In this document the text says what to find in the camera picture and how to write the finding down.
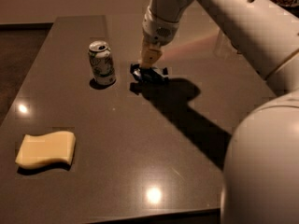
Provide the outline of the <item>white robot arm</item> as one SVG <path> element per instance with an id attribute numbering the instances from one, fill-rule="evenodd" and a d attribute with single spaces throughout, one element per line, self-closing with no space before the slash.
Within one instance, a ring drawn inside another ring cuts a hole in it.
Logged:
<path id="1" fill-rule="evenodd" d="M 221 224 L 299 224 L 298 19 L 270 0 L 150 0 L 141 63 L 152 66 L 197 2 L 230 40 L 235 95 L 254 106 L 235 127 L 223 163 Z"/>

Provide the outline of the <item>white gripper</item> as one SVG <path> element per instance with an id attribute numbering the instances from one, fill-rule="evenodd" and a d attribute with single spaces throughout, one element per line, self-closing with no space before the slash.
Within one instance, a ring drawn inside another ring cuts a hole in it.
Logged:
<path id="1" fill-rule="evenodd" d="M 142 21 L 143 36 L 140 66 L 150 69 L 162 56 L 161 46 L 169 44 L 179 28 L 180 11 L 162 9 L 153 12 L 147 8 Z"/>

